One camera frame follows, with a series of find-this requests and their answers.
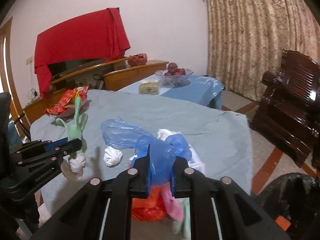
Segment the green rubber glove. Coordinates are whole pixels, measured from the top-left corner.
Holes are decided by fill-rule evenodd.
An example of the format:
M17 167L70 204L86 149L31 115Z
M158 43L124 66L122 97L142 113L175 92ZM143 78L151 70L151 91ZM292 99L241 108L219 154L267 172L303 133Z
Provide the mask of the green rubber glove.
M77 97L75 99L75 112L73 121L65 123L61 118L55 120L55 124L58 126L63 126L66 129L68 140L79 139L82 142L82 146L75 153L70 154L71 158L75 159L76 155L79 153L85 153L87 150L87 142L84 139L83 131L87 124L88 115L84 113L80 115L81 99Z
M180 235L183 239L191 239L191 218L190 218L190 203L187 198L180 201L183 219L182 221L173 221L172 232L175 235Z

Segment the white tissue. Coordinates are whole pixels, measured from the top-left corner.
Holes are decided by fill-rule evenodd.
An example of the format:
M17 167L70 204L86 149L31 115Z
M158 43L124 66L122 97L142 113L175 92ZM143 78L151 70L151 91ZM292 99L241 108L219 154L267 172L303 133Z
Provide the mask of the white tissue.
M108 167L117 166L121 162L122 157L123 154L120 150L115 149L111 146L107 146L107 148L105 148L103 160Z

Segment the red plastic bag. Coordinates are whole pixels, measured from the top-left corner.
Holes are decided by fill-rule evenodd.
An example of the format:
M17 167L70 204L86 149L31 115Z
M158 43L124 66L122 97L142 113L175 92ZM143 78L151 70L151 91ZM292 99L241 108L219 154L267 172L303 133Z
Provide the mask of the red plastic bag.
M155 222L167 216L163 197L162 187L154 187L147 199L132 199L131 216L140 222Z
M146 55L146 53L130 55L129 59L127 60L130 67L145 65L147 61L148 61L148 56Z

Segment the blue plastic bag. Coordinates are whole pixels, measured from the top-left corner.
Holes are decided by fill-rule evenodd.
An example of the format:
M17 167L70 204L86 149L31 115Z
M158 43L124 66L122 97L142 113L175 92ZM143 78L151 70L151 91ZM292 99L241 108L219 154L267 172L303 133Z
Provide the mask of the blue plastic bag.
M181 134L168 135L157 139L141 127L125 122L122 119L109 119L101 126L103 139L107 146L115 149L133 148L138 158L150 152L150 183L152 187L162 186L170 181L176 157L191 160L192 153L186 139Z

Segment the black trash bin bag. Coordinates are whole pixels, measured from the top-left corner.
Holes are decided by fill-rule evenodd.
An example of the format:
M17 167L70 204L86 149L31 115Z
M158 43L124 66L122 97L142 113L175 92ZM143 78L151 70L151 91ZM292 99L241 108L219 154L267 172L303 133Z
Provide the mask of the black trash bin bag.
M288 173L269 183L257 196L274 221L278 216L291 222L285 233L291 239L319 239L319 179Z

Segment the orange sponge cloth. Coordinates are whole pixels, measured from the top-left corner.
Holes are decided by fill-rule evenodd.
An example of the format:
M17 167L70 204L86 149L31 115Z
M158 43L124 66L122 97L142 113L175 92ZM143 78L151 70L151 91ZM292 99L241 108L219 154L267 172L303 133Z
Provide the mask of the orange sponge cloth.
M291 222L288 221L285 217L283 216L278 216L275 220L275 222L284 230L287 231L287 229L290 227Z

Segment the grey-blue table cloth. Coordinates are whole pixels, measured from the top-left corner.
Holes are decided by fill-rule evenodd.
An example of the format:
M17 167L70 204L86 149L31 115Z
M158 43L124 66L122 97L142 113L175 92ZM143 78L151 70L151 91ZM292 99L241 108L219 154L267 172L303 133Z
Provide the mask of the grey-blue table cloth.
M111 179L127 168L132 149L123 150L123 158L116 167L107 167L103 160L106 144L100 126L108 119L123 119L152 135L157 135L161 128L182 133L204 162L207 177L228 176L245 192L251 191L253 151L246 116L157 95L90 90L88 100L88 122L83 132L87 142L84 175L77 182L59 175L42 188L50 214L91 178Z

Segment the light wooden tv cabinet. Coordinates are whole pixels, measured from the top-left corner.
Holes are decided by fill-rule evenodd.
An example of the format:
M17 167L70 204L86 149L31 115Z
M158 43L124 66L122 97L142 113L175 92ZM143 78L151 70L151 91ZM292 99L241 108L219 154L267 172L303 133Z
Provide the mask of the light wooden tv cabinet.
M52 108L61 99L64 92L79 86L89 85L89 88L118 91L136 81L149 77L157 70L165 70L168 61L148 60L145 65L130 67L122 57L114 61L92 61L80 65L72 72L65 71L53 76L50 81L49 94L39 98L22 109L21 122L29 128L31 124L45 114L47 108Z

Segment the tissue box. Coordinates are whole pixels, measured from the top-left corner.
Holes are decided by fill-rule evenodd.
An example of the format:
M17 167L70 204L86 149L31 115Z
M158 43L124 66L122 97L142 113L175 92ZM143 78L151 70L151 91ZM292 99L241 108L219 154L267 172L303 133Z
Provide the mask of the tissue box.
M159 81L157 80L142 80L138 86L139 94L159 94Z

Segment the red cloth cover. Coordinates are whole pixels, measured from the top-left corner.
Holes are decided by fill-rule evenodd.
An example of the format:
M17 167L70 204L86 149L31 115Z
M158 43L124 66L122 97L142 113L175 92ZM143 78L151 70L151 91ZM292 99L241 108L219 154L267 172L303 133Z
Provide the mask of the red cloth cover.
M117 8L106 8L57 24L37 36L34 72L40 96L49 94L50 64L87 59L118 59L130 49Z

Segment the blue plastic table cover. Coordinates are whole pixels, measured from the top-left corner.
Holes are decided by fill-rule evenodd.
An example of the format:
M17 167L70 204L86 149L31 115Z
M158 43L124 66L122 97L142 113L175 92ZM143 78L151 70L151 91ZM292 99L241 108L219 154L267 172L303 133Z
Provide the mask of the blue plastic table cover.
M202 106L222 109L224 85L213 77L191 75L189 84L179 88L159 88L159 96L190 101Z

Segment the red plastic bag on cabinet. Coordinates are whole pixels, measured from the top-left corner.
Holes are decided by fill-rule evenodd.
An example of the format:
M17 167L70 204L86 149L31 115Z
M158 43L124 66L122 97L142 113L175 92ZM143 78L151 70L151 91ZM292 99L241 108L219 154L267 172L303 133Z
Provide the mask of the red plastic bag on cabinet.
M148 56L146 55L146 53L130 55L129 59L127 60L130 67L145 65L147 61L148 61Z

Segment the glass fruit bowl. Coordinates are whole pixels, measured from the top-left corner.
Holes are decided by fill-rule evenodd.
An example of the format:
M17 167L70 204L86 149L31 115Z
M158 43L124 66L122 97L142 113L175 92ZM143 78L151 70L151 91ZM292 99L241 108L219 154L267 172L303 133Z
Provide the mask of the glass fruit bowl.
M177 88L187 86L190 84L189 77L194 73L189 69L185 69L185 75L166 76L165 73L167 71L167 69L155 71L155 75L159 78L159 84L164 88Z

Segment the red apples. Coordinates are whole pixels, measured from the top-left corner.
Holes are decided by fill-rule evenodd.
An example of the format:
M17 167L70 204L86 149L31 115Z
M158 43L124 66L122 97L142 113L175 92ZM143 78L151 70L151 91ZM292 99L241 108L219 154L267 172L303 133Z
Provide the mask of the red apples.
M169 63L167 71L164 73L164 76L181 76L186 75L185 69L178 68L176 63Z

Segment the beige patterned curtain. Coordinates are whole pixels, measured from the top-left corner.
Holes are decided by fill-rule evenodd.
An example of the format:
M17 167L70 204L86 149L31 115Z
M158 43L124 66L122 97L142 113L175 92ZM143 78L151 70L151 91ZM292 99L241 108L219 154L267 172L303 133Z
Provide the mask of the beige patterned curtain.
M319 24L303 0L206 0L209 76L251 100L264 93L282 50L319 60Z

